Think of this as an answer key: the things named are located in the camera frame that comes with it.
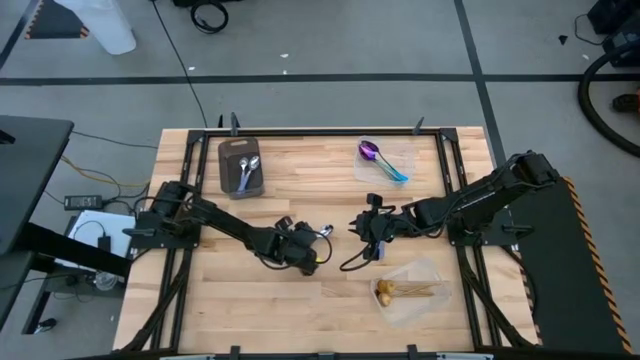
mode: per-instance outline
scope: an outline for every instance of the power adapter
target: power adapter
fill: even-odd
[[[72,210],[102,210],[104,207],[101,195],[74,195],[64,197],[64,209]]]

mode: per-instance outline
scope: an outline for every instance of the yellow cable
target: yellow cable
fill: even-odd
[[[98,177],[95,177],[95,176],[91,176],[91,175],[85,173],[84,171],[82,171],[82,169],[80,169],[79,167],[75,166],[71,162],[71,160],[69,160],[69,158],[67,158],[64,155],[62,155],[62,161],[67,163],[69,166],[71,166],[71,168],[73,170],[77,171],[78,174],[80,174],[80,175],[82,175],[82,176],[84,176],[84,177],[86,177],[88,179],[94,180],[94,181],[99,181],[99,182],[103,182],[103,183],[107,183],[107,184],[119,185],[119,186],[122,186],[122,187],[144,187],[144,186],[147,186],[147,184],[148,184],[148,183],[143,183],[143,184],[120,184],[120,183],[117,183],[117,182],[114,182],[114,181],[111,181],[111,180],[101,179],[101,178],[98,178]]]

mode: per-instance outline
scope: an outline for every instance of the spoon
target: spoon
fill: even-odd
[[[259,166],[260,156],[256,155],[252,157],[251,160],[249,160],[249,171],[247,172],[247,175],[244,177],[243,181],[240,183],[238,191],[244,191],[244,189],[247,187],[247,183],[249,182],[249,178],[251,177],[251,172],[257,169]]]
[[[364,160],[374,162],[391,178],[391,180],[396,182],[407,182],[409,180],[408,177],[398,172],[398,170],[396,170],[387,161],[387,159],[385,159],[384,156],[382,156],[382,153],[380,152],[380,148],[378,148],[378,145],[370,141],[363,140],[362,142],[360,142],[360,145],[358,145],[358,151],[360,152],[360,156],[362,156]],[[380,156],[380,158],[382,159],[382,161],[384,161],[384,163],[380,162],[376,156]]]
[[[249,160],[247,160],[247,158],[243,157],[242,159],[240,159],[240,167],[242,168],[242,173],[240,174],[240,185],[238,185],[238,191],[240,191],[240,187],[244,182],[244,169],[247,167],[248,164],[249,164]]]

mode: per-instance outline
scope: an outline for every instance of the gray floor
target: gray floor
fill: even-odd
[[[106,54],[90,36],[77,40],[25,40],[0,69],[0,78],[181,76],[182,70],[151,4],[119,0],[138,48]],[[464,0],[481,67],[486,74],[579,74],[602,54],[573,37],[573,18],[594,0]],[[28,4],[0,2],[0,45]],[[229,27],[207,36],[188,11],[159,0],[158,7],[190,75],[347,73],[470,74],[454,0],[245,0],[228,4]],[[581,33],[597,39],[587,22]],[[559,35],[569,39],[563,46]],[[604,72],[620,72],[607,67]],[[611,125],[640,142],[637,116],[611,113],[608,101],[635,91],[632,83],[597,83],[592,96]],[[575,100],[576,83],[489,83],[498,129],[507,153],[529,148],[545,153],[581,195],[618,305],[635,348],[640,347],[640,252],[635,220],[640,190],[638,159],[602,139]],[[235,111],[243,127],[485,125],[473,82],[291,82],[196,84],[210,124]],[[122,141],[157,144],[161,129],[201,127],[188,85],[5,86],[0,114],[68,119],[76,130]],[[73,135],[65,154],[82,167],[138,183],[152,172],[155,153]],[[47,188],[67,194],[115,194],[107,184],[78,176],[65,164]],[[48,197],[33,221],[62,232],[70,212]],[[46,315],[60,325],[38,336],[20,336],[36,282],[24,287],[0,333],[8,358],[63,359],[107,352],[120,301],[50,302]]]

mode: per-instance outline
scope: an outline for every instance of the metal spoon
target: metal spoon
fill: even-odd
[[[257,169],[259,166],[260,166],[260,156],[256,155],[252,157],[251,160],[249,161],[249,171],[247,172],[247,175],[244,177],[244,182],[240,184],[238,191],[244,191],[244,189],[247,187],[247,183],[249,182],[249,178],[251,177],[251,172]]]
[[[244,182],[244,169],[247,167],[248,164],[249,164],[249,160],[247,160],[247,158],[240,159],[240,167],[242,168],[242,173],[240,174],[240,185],[238,185],[238,191],[240,191],[240,188],[242,187],[242,183]]]

